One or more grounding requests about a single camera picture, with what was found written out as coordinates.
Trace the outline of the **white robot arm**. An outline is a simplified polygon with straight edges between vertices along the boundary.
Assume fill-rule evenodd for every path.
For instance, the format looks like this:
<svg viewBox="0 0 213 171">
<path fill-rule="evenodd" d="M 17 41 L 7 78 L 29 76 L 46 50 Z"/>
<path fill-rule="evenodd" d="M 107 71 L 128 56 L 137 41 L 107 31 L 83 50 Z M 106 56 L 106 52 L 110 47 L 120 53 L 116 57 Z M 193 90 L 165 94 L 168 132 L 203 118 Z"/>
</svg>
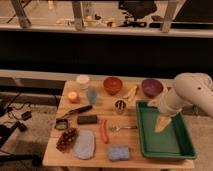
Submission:
<svg viewBox="0 0 213 171">
<path fill-rule="evenodd" d="M 209 75 L 182 73 L 174 78 L 173 87 L 155 102 L 159 111 L 155 132 L 163 131 L 187 103 L 198 106 L 213 118 L 213 79 Z"/>
</svg>

